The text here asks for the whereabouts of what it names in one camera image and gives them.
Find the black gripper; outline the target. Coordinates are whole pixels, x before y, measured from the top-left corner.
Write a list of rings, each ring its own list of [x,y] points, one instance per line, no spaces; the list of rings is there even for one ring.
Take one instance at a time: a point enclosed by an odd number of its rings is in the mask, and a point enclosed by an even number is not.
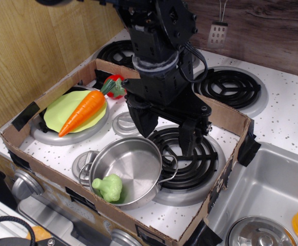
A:
[[[184,156],[192,154],[211,130],[210,107],[192,91],[179,69],[166,73],[140,73],[122,82],[127,91],[130,116],[139,133],[148,137],[163,117],[179,126],[179,145]]]

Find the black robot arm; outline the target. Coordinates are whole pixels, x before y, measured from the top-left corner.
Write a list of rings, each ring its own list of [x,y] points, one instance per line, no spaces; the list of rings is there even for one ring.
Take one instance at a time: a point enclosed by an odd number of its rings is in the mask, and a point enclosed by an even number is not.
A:
[[[139,78],[126,78],[129,113],[139,133],[149,136],[159,117],[179,126],[183,155],[192,154],[208,133],[211,109],[192,91],[206,77],[193,74],[192,58],[204,57],[190,44],[197,33],[196,15],[184,1],[111,1],[132,47]]]

